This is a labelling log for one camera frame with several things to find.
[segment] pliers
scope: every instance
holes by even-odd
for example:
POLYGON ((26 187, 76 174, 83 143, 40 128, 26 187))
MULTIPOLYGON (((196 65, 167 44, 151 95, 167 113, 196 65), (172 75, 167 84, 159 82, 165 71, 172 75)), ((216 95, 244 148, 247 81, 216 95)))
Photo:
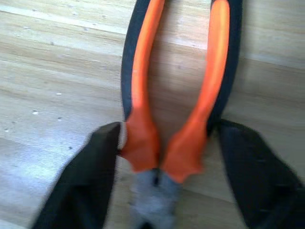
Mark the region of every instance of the pliers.
POLYGON ((179 190, 189 175, 202 171, 201 155, 211 131, 208 128, 220 120, 238 61, 242 0, 213 0, 201 92, 195 108, 169 141, 164 160, 160 161, 158 131, 149 108, 147 72, 164 2, 137 1, 122 59, 121 89, 127 142, 121 156, 137 173, 131 206, 133 229, 141 229, 145 224, 154 229, 173 228, 179 190))
POLYGON ((226 174, 251 229, 305 228, 305 189, 260 135, 221 120, 238 62, 242 0, 213 0, 207 67, 197 105, 159 161, 159 140, 150 115, 147 70, 164 0, 137 0, 122 58, 125 122, 100 127, 69 162, 32 229, 100 229, 114 184, 116 157, 136 175, 132 229, 172 229, 182 183, 202 170, 208 136, 219 132, 226 174), (127 141, 120 141, 127 129, 127 141))

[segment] orange rubber grip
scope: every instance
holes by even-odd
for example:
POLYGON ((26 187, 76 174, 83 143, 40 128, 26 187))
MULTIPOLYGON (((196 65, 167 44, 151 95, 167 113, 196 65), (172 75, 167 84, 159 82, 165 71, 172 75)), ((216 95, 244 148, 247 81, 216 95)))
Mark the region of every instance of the orange rubber grip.
POLYGON ((230 5, 216 0, 211 9, 207 66, 198 102, 182 129, 170 140, 162 169, 183 183, 202 170, 201 155, 207 142, 207 120, 218 96, 228 53, 230 5))
POLYGON ((153 40, 163 11, 164 0, 151 0, 139 34, 132 67, 132 110, 126 120, 127 142, 121 156, 134 172, 156 168, 160 142, 150 113, 147 72, 153 40))

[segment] wood grain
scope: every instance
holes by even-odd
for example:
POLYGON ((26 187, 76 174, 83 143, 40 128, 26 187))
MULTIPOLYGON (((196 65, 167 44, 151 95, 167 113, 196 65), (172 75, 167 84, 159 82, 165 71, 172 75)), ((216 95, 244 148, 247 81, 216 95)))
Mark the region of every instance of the wood grain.
MULTIPOLYGON (((28 228, 88 134, 122 120, 120 70, 135 0, 0 1, 0 228, 28 228)), ((149 92, 163 147, 196 103, 209 0, 166 1, 149 92)), ((305 180, 305 1, 244 0, 241 58, 224 118, 259 131, 305 180)), ((241 229, 213 135, 189 178, 178 228, 241 229)), ((120 159, 107 229, 128 228, 132 173, 120 159)))

